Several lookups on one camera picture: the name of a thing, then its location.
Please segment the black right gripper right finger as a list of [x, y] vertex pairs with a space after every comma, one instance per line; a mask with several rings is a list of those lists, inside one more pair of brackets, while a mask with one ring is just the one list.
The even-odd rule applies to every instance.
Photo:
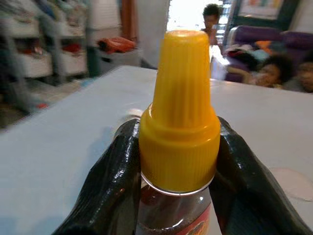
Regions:
[[221, 124], [217, 171], [209, 185], [223, 235], [311, 235], [283, 189], [246, 141]]

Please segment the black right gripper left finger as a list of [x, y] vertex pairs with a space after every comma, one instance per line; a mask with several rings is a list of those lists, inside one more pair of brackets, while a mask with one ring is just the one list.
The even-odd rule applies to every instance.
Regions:
[[118, 128], [55, 235], [135, 234], [141, 190], [139, 125], [131, 119]]

